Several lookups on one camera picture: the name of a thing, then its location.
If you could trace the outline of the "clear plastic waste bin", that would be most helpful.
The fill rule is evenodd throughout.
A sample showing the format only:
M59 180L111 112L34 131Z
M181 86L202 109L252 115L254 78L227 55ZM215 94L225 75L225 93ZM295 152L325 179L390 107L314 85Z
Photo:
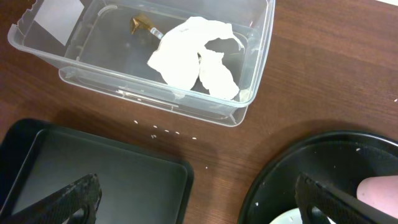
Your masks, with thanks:
M9 29L8 42L58 69L72 85L160 110L234 127L254 101L272 37L275 0L130 1L36 0ZM190 91L168 86L147 61L159 40L130 31L132 17L147 16L161 32L190 17L230 23L235 40L216 39L208 48L224 53L223 63L239 87L221 100L196 81Z

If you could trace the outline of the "white tissue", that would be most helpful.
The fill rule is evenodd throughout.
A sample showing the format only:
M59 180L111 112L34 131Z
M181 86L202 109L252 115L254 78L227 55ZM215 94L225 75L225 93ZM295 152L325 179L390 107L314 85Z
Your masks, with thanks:
M206 48L208 42L216 39L233 39L239 50L244 48L233 34L231 24L189 17L161 38L147 64L172 87L191 90L199 80L210 96L232 100L239 93L239 87L222 63L224 53Z

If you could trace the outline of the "grey plate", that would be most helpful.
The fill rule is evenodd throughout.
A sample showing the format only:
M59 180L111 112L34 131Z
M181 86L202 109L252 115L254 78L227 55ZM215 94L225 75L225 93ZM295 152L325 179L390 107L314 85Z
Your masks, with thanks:
M280 214L270 224L303 224L303 221L299 208L294 208Z

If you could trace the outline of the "round black serving tray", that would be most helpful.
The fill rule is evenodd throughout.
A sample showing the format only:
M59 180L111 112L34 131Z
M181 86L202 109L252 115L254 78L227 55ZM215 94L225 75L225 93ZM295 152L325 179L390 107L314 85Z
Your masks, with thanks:
M397 175L397 141L362 131L329 131L290 145L256 177L243 202L239 223L270 223L297 208L300 173L356 196L369 177Z

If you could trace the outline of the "brown snack wrapper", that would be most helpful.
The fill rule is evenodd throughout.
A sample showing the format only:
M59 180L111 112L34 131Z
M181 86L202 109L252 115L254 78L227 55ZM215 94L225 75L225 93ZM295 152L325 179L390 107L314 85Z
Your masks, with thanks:
M155 27L154 23L144 14L138 14L130 20L130 33L134 34L137 30L148 30L152 35L156 36L159 40L163 38L163 33L161 33L158 28Z

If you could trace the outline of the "black rectangular tray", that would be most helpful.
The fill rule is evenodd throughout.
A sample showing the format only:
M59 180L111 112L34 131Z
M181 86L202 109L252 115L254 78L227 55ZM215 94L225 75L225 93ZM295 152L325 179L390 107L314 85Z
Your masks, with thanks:
M182 159L37 119L16 121L1 143L1 216L88 174L98 176L98 223L182 223L194 180Z

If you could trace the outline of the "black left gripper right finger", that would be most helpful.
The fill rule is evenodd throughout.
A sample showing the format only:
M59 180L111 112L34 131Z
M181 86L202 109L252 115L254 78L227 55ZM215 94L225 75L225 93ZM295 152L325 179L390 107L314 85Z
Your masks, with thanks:
M295 184L295 201L303 223L397 223L396 218L304 173Z

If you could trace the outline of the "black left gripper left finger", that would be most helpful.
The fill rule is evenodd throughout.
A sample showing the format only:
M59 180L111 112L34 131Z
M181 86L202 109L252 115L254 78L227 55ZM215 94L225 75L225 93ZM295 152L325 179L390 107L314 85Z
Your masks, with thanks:
M88 174L25 209L5 217L1 223L94 224L102 197L96 174Z

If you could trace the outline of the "pink cup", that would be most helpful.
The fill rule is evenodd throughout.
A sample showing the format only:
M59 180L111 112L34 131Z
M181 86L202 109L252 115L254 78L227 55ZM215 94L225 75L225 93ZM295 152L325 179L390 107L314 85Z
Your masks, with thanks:
M358 200L397 218L397 176L370 177L358 185Z

